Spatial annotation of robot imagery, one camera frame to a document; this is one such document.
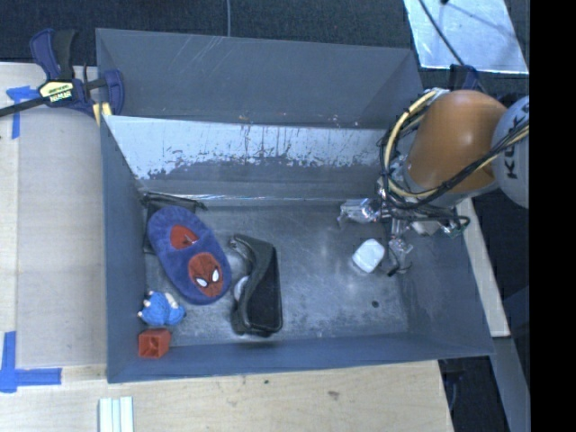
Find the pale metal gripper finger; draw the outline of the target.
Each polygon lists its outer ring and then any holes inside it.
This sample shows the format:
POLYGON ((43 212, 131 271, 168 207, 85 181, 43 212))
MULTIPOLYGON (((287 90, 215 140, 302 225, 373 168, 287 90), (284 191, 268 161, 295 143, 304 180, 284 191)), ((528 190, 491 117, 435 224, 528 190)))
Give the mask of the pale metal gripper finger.
POLYGON ((388 271, 388 276, 397 274, 405 274, 411 268, 409 261, 409 254, 413 246, 402 237, 392 238, 388 242, 389 257, 391 260, 391 268, 388 271))
POLYGON ((368 224, 377 222, 380 217, 380 205, 375 199, 348 199, 340 205, 337 222, 343 226, 349 222, 368 224))

